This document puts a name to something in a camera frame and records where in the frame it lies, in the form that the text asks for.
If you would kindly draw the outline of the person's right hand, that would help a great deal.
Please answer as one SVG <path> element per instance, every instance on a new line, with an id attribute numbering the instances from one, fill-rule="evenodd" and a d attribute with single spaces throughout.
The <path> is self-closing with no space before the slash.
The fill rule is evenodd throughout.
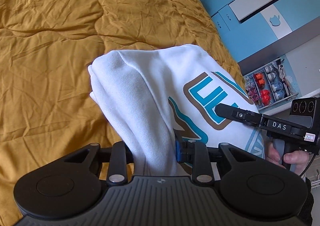
<path id="1" fill-rule="evenodd" d="M 280 167 L 284 167 L 281 165 L 281 160 L 287 164 L 295 165 L 296 168 L 294 170 L 294 173 L 300 175 L 308 165 L 309 153 L 307 153 L 306 151 L 297 150 L 292 153 L 285 154 L 281 159 L 280 154 L 273 147 L 273 143 L 268 142 L 265 149 L 265 158 L 269 162 Z"/>

